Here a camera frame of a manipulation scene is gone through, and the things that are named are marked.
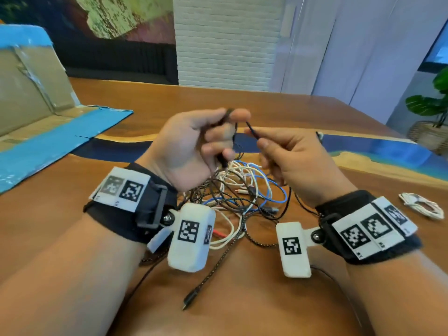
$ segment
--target wooden table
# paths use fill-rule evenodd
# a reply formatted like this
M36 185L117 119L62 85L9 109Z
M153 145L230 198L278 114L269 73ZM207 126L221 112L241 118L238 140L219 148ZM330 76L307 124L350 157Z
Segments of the wooden table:
M400 137L363 113L332 98L261 92L211 90L117 81L71 79L84 104L132 109L135 113L109 129L110 136L134 137L158 133L173 114L192 109L246 107L258 126L305 127L353 134ZM81 216L92 189L113 165L67 155L0 197L0 281L24 266L54 242ZM415 192L437 198L448 210L443 188L406 183L381 175L343 169L359 188L384 195L403 207L397 194ZM428 221L408 209L420 227L425 251L448 271L444 223ZM282 221L300 221L305 228L317 220L293 199ZM252 218L248 228L260 242L275 242L275 228ZM310 259L332 273L359 308L344 262L327 250L309 249ZM222 267L203 287L192 306L182 312L182 300L210 271L222 250L211 251L207 266L195 274L182 273L161 263L146 279L119 315L111 335L361 335L355 315L338 286L314 272L310 279L286 278L279 253L242 239ZM131 287L146 268L140 268ZM372 333L362 309L367 333Z

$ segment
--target potted plant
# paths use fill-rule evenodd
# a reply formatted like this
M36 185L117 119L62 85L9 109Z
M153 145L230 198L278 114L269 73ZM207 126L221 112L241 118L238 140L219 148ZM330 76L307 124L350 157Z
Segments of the potted plant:
M448 141L448 126L444 125L448 113L448 67L435 76L432 84L441 98L413 95L406 99L406 106L412 113L421 116L437 116L434 122L416 123L409 132L411 139L435 151Z

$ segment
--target window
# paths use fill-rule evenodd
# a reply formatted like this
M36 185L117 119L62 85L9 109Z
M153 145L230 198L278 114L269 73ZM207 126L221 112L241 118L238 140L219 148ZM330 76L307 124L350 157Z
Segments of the window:
M426 55L419 71L438 73L442 68L448 66L448 22L439 33L431 49Z

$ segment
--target black wrist strap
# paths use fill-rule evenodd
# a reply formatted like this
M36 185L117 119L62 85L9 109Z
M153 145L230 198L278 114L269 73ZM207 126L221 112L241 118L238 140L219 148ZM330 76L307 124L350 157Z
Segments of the black wrist strap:
M319 225L324 234L322 246L334 254L343 257L347 263L354 265L383 262L422 247L420 238L416 234L413 234L405 238L403 242L387 250L359 260L334 230L332 224L346 215L354 213L365 205L370 204L373 200L375 200L375 197L371 193L365 190L358 190L317 206L316 210L321 216Z
M177 206L177 190L175 187L153 174L148 169L136 163L131 163L126 169L137 171L151 176L146 190L142 194L136 212L122 210L113 206L105 205L95 201L90 201L84 206L83 212L88 213L94 220L115 232L117 235L129 239L133 242L147 244L152 237L160 230L157 225L152 229L141 228L137 222L144 221L153 223L154 218L163 217L170 208ZM164 191L163 210L160 210L159 197Z

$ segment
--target brick wall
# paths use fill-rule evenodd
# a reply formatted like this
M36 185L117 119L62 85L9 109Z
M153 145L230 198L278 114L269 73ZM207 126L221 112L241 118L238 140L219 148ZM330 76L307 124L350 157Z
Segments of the brick wall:
M173 0L179 84L267 91L284 0Z

